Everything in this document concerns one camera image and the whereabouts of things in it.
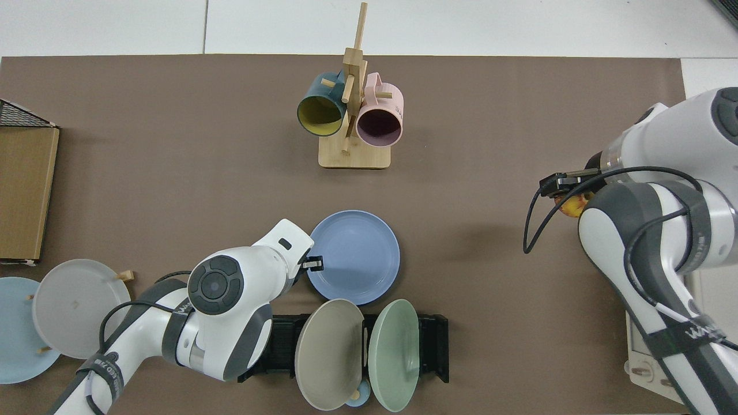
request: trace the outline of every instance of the blue plate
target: blue plate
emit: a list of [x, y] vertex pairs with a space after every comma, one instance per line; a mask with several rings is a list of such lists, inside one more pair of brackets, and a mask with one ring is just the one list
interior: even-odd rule
[[0, 384], [18, 383], [36, 377], [59, 357], [49, 350], [33, 325], [33, 300], [38, 282], [28, 278], [0, 278]]
[[310, 282], [329, 300], [360, 306], [381, 297], [400, 270], [400, 246], [389, 226], [363, 210], [344, 210], [323, 219], [310, 235], [309, 255], [323, 256], [323, 271]]

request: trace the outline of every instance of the white floor tile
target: white floor tile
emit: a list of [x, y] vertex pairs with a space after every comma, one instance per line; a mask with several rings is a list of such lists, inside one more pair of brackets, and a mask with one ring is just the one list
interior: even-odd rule
[[[370, 0], [368, 55], [738, 57], [709, 1]], [[360, 0], [210, 0], [208, 53], [342, 54]]]
[[205, 0], [2, 0], [0, 56], [202, 53]]
[[738, 86], [738, 59], [682, 59], [682, 78], [687, 97]]

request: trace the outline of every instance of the orange object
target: orange object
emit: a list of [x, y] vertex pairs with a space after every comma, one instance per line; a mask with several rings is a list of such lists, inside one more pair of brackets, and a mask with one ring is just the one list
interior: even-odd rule
[[[559, 208], [559, 210], [566, 216], [569, 216], [572, 218], [579, 218], [582, 214], [582, 211], [584, 211], [584, 207], [587, 206], [587, 203], [590, 201], [590, 199], [592, 199], [594, 195], [595, 194], [592, 192], [578, 194], [572, 197], [571, 199], [567, 200]], [[561, 199], [563, 198], [564, 196], [556, 196], [553, 198], [553, 200], [558, 205], [559, 202], [561, 202]]]

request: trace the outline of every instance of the beige plate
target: beige plate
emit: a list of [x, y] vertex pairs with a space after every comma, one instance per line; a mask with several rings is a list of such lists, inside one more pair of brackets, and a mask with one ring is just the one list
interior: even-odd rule
[[297, 384], [321, 411], [346, 403], [362, 381], [362, 321], [353, 303], [324, 303], [308, 318], [294, 356]]

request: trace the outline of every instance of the wooden stand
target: wooden stand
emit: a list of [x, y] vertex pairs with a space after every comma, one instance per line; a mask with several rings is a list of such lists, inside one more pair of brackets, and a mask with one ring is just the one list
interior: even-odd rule
[[343, 124], [336, 134], [321, 137], [318, 142], [318, 164], [324, 168], [390, 167], [389, 147], [372, 147], [356, 135], [356, 116], [362, 107], [367, 69], [367, 61], [361, 50], [366, 12], [367, 4], [362, 3], [354, 47], [347, 47], [343, 54], [343, 75], [346, 81], [341, 99], [346, 104]]

